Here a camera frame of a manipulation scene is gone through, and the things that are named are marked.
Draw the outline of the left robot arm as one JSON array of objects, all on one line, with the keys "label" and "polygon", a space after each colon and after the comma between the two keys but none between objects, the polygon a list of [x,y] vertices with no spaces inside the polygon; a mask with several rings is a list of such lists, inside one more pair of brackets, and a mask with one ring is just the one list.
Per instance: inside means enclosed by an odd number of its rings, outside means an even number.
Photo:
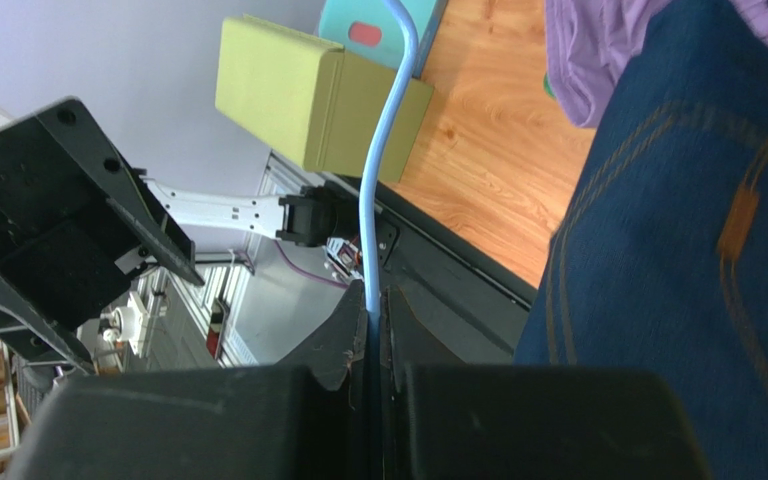
[{"label": "left robot arm", "polygon": [[162,185],[75,98],[20,120],[0,109],[0,340],[28,363],[92,373],[77,330],[149,265],[203,285],[185,226],[318,247],[351,232],[352,216],[320,188],[246,198]]}]

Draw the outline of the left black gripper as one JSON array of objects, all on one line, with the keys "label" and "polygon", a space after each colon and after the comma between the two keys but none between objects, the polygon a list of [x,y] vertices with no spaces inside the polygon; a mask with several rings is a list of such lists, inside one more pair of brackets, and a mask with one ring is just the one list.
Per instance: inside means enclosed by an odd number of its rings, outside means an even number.
[{"label": "left black gripper", "polygon": [[15,353],[94,374],[76,335],[37,309],[100,312],[129,289],[133,276],[117,262],[138,242],[167,270],[204,285],[194,243],[81,100],[66,97],[0,127],[0,340]]}]

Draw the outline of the purple trousers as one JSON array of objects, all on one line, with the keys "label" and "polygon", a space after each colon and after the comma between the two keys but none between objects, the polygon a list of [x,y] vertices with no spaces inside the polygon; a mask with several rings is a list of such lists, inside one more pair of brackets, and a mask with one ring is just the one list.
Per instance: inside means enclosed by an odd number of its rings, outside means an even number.
[{"label": "purple trousers", "polygon": [[[626,65],[643,48],[650,20],[668,5],[666,0],[545,3],[546,73],[574,126],[597,127]],[[768,1],[732,6],[768,45]]]}]

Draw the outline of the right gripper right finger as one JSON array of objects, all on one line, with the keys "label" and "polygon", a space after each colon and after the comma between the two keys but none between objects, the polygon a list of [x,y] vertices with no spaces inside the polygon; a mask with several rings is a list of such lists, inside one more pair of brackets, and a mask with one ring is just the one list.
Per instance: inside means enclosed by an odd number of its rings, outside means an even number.
[{"label": "right gripper right finger", "polygon": [[403,291],[382,306],[387,479],[707,479],[676,396],[636,370],[469,364]]}]

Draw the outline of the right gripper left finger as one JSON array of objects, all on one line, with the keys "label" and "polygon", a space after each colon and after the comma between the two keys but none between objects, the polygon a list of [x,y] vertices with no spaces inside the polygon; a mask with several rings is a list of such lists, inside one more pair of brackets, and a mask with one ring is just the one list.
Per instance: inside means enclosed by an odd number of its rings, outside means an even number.
[{"label": "right gripper left finger", "polygon": [[79,377],[44,401],[9,479],[364,479],[364,290],[274,365]]}]

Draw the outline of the dark blue denim garment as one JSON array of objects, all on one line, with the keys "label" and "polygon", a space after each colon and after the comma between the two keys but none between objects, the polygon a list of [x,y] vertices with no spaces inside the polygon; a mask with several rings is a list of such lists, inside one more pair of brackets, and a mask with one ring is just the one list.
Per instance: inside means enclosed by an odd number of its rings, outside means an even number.
[{"label": "dark blue denim garment", "polygon": [[730,1],[649,22],[514,353],[649,370],[717,479],[768,479],[768,46]]}]

